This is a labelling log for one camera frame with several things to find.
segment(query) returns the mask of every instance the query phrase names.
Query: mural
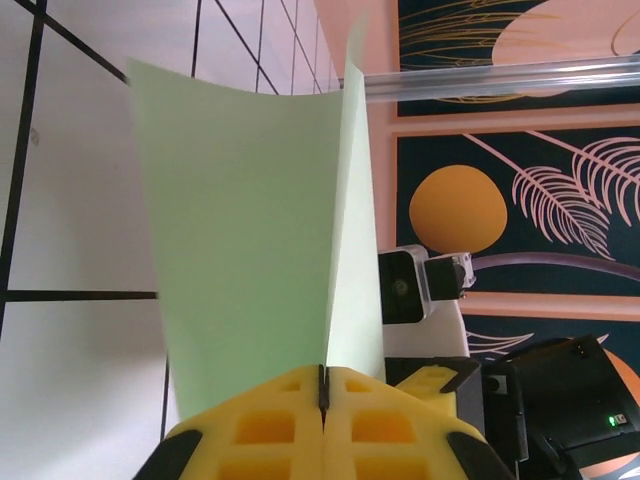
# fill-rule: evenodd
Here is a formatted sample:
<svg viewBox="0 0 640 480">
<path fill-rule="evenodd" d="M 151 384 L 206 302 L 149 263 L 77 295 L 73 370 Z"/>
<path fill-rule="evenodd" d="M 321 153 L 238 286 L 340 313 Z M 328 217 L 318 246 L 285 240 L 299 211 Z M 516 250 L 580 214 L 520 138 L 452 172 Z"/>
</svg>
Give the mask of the mural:
<svg viewBox="0 0 640 480">
<path fill-rule="evenodd" d="M 637 0 L 399 0 L 400 68 L 533 64 L 640 51 Z M 640 102 L 640 88 L 403 102 L 399 116 Z"/>
<path fill-rule="evenodd" d="M 640 402 L 640 324 L 595 320 L 510 318 L 465 315 L 469 348 L 481 361 L 493 361 L 530 343 L 557 337 L 595 335 L 636 401 Z M 640 456 L 629 455 L 584 470 L 598 480 L 640 478 Z"/>
<path fill-rule="evenodd" d="M 640 294 L 640 128 L 400 137 L 398 245 L 474 254 L 474 290 Z"/>
</svg>

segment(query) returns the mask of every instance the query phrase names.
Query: white tiled wall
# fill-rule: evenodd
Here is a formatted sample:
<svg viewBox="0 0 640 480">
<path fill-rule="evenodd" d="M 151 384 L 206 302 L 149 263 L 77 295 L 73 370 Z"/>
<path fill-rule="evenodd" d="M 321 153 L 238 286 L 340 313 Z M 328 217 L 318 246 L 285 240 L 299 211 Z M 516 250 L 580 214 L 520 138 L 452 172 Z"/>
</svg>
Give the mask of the white tiled wall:
<svg viewBox="0 0 640 480">
<path fill-rule="evenodd" d="M 45 29 L 10 288 L 155 289 L 128 93 Z"/>
<path fill-rule="evenodd" d="M 47 13 L 63 28 L 44 27 L 20 184 L 11 171 L 29 9 L 40 7 L 0 2 L 0 228 L 13 188 L 22 196 L 17 225 L 6 229 L 15 226 L 8 283 L 30 299 L 3 305 L 0 292 L 2 479 L 131 478 L 163 425 L 168 431 L 178 422 L 154 300 L 36 300 L 39 290 L 155 291 L 129 90 L 113 73 L 126 74 L 127 57 L 136 57 L 190 75 L 197 4 L 48 1 Z M 326 91 L 335 80 L 313 0 L 201 5 L 197 78 L 285 95 Z M 64 29 L 73 38 L 61 36 Z M 1 260 L 0 280 L 8 271 Z"/>
<path fill-rule="evenodd" d="M 0 477 L 130 479 L 160 438 L 155 301 L 10 304 L 0 347 Z"/>
<path fill-rule="evenodd" d="M 3 230 L 32 23 L 31 15 L 18 4 L 0 3 L 0 228 Z"/>
<path fill-rule="evenodd" d="M 120 70 L 126 70 L 127 57 L 135 57 L 189 75 L 196 5 L 185 0 L 48 0 L 47 12 Z"/>
</svg>

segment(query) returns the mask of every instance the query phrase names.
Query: orange circle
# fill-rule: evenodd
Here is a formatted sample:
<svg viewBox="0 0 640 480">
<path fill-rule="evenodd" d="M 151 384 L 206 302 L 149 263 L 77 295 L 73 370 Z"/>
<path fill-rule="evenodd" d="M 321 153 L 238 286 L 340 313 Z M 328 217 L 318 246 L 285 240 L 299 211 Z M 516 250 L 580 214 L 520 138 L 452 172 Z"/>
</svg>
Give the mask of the orange circle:
<svg viewBox="0 0 640 480">
<path fill-rule="evenodd" d="M 622 378 L 622 381 L 631 392 L 634 400 L 640 405 L 640 377 L 638 377 L 638 374 L 619 357 L 615 356 L 609 350 L 605 350 L 605 352 L 607 353 L 609 360 L 611 360 L 611 363 L 613 363 L 613 366 L 618 371 L 620 378 Z M 632 453 L 631 455 L 608 460 L 597 465 L 591 465 L 590 467 L 583 468 L 581 471 L 589 478 L 601 477 L 624 467 L 638 455 L 639 454 L 637 453 Z"/>
<path fill-rule="evenodd" d="M 507 225 L 502 193 L 484 172 L 467 165 L 436 170 L 409 204 L 420 241 L 439 253 L 476 253 L 500 238 Z"/>
</svg>

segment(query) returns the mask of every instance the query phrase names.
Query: clear acrylic tube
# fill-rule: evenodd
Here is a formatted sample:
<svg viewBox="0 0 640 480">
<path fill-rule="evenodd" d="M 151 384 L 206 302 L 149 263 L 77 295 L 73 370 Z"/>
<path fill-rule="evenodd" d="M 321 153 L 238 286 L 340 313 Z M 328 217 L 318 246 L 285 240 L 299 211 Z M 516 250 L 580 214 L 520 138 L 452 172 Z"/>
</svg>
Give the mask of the clear acrylic tube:
<svg viewBox="0 0 640 480">
<path fill-rule="evenodd" d="M 403 102 L 640 85 L 640 55 L 532 65 L 417 70 L 365 77 L 367 102 Z"/>
</svg>

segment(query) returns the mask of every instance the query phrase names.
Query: curved paper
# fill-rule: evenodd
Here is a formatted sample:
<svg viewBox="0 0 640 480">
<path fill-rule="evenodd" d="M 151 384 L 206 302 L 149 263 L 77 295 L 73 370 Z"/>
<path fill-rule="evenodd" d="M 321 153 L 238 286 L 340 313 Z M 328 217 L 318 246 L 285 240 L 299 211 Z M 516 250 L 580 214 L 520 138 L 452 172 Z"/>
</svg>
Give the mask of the curved paper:
<svg viewBox="0 0 640 480">
<path fill-rule="evenodd" d="M 327 358 L 377 373 L 362 73 L 349 62 L 343 91 L 291 97 L 130 74 L 181 417 Z"/>
</svg>

